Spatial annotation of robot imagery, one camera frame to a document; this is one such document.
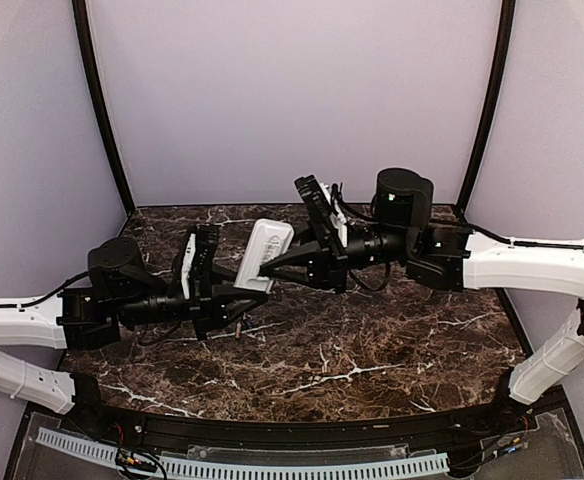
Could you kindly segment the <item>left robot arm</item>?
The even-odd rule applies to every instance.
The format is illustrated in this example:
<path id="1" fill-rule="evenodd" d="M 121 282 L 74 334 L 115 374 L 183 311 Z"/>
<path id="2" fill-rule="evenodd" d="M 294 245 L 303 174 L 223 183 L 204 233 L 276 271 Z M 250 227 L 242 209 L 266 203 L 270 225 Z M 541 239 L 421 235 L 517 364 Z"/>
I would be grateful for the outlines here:
<path id="1" fill-rule="evenodd" d="M 199 339 L 263 304 L 272 282 L 245 259 L 233 272 L 214 264 L 214 243 L 192 234 L 173 261 L 172 277 L 150 273 L 137 243 L 115 238 L 88 254 L 88 267 L 38 298 L 0 299 L 0 392 L 55 413 L 73 412 L 92 436 L 113 427 L 97 381 L 59 373 L 3 352 L 5 346 L 88 351 L 117 343 L 122 329 L 189 321 Z"/>

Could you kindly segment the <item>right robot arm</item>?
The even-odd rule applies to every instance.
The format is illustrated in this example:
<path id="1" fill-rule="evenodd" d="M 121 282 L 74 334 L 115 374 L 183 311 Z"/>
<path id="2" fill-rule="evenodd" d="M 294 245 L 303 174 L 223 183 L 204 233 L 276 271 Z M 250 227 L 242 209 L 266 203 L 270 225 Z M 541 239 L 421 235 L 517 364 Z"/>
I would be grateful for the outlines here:
<path id="1" fill-rule="evenodd" d="M 306 176 L 295 186 L 307 225 L 296 233 L 296 247 L 261 266 L 264 276 L 341 293 L 356 271 L 398 263 L 409 279 L 436 290 L 522 289 L 576 298 L 576 310 L 511 370 L 505 395 L 483 410 L 489 432 L 506 432 L 519 420 L 520 404 L 533 404 L 584 362 L 584 239 L 506 238 L 476 225 L 434 220 L 433 183 L 404 168 L 378 173 L 368 215 L 347 205 L 337 184 L 324 187 Z"/>

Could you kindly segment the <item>white remote control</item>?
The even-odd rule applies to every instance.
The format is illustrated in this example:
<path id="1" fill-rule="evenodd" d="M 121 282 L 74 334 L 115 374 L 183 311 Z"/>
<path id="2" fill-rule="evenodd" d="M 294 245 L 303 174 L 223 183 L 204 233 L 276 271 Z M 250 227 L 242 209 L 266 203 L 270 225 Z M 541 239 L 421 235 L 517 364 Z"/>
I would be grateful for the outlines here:
<path id="1" fill-rule="evenodd" d="M 274 281 L 260 273 L 260 268 L 284 254 L 294 236 L 291 224 L 269 219 L 255 222 L 234 286 L 247 290 L 270 293 Z"/>

